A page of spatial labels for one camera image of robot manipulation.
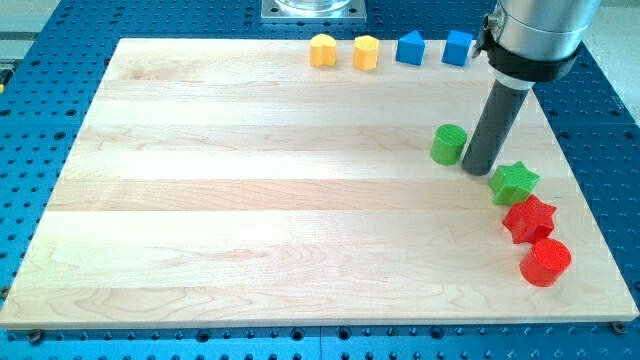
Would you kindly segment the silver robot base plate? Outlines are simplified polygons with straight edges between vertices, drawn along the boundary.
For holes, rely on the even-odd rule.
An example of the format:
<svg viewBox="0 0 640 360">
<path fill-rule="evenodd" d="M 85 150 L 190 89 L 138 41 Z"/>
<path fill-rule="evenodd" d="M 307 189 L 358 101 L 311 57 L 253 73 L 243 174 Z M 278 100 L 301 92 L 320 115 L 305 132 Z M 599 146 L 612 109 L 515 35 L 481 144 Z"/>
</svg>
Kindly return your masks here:
<svg viewBox="0 0 640 360">
<path fill-rule="evenodd" d="M 262 0 L 264 22 L 357 20 L 367 18 L 365 0 Z"/>
</svg>

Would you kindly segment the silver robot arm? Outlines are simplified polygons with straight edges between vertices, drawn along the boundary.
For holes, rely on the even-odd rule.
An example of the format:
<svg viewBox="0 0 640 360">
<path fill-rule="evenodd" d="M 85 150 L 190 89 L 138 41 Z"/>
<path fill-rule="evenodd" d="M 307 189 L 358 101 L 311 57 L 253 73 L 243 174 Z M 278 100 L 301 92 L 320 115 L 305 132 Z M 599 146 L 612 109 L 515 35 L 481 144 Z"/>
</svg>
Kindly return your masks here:
<svg viewBox="0 0 640 360">
<path fill-rule="evenodd" d="M 472 56 L 482 52 L 496 80 L 514 90 L 566 75 L 600 0 L 497 0 Z"/>
</svg>

